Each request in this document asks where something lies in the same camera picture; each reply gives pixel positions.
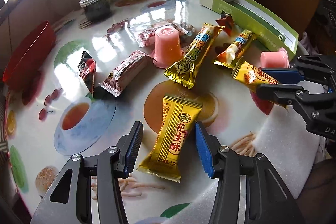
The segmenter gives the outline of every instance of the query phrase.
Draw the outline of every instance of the red plastic tray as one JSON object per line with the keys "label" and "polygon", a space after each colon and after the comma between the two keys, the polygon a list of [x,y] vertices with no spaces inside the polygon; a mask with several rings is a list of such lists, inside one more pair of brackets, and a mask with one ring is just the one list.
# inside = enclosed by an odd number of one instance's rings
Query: red plastic tray
{"label": "red plastic tray", "polygon": [[48,21],[42,22],[21,41],[2,77],[11,90],[20,91],[31,84],[55,41],[56,35]]}

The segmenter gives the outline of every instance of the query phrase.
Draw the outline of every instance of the pink plastic cup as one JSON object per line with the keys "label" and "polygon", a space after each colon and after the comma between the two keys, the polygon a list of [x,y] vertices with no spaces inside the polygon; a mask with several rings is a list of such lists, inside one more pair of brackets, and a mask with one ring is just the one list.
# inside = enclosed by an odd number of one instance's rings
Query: pink plastic cup
{"label": "pink plastic cup", "polygon": [[262,52],[260,56],[262,68],[288,68],[288,55],[284,48],[278,52]]}
{"label": "pink plastic cup", "polygon": [[179,31],[163,26],[155,31],[155,49],[151,56],[155,66],[166,69],[182,58]]}

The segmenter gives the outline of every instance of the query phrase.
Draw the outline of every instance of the screw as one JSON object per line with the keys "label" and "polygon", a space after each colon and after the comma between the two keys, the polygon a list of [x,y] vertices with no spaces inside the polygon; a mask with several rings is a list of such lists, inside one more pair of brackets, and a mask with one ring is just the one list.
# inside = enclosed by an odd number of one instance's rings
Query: screw
{"label": "screw", "polygon": [[74,155],[72,155],[72,157],[71,157],[71,159],[73,160],[73,161],[77,161],[77,160],[79,160],[81,158],[81,155],[80,154],[74,154]]}
{"label": "screw", "polygon": [[313,111],[313,117],[318,118],[320,116],[320,113],[318,111]]}
{"label": "screw", "polygon": [[259,153],[259,154],[257,154],[257,159],[258,159],[258,160],[264,160],[264,159],[265,159],[265,155]]}
{"label": "screw", "polygon": [[118,151],[118,147],[116,147],[116,146],[109,147],[109,153],[115,153],[117,151]]}
{"label": "screw", "polygon": [[219,148],[219,150],[222,152],[222,153],[227,153],[230,151],[230,149],[227,147],[227,146],[221,146]]}

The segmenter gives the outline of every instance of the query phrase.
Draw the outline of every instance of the open cardboard box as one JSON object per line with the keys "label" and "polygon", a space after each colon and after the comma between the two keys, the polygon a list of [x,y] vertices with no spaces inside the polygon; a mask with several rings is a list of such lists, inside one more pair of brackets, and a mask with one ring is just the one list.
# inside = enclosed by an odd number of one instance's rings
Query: open cardboard box
{"label": "open cardboard box", "polygon": [[200,0],[201,5],[221,14],[231,14],[241,28],[256,34],[256,39],[270,51],[283,47],[291,60],[299,35],[286,22],[254,0]]}

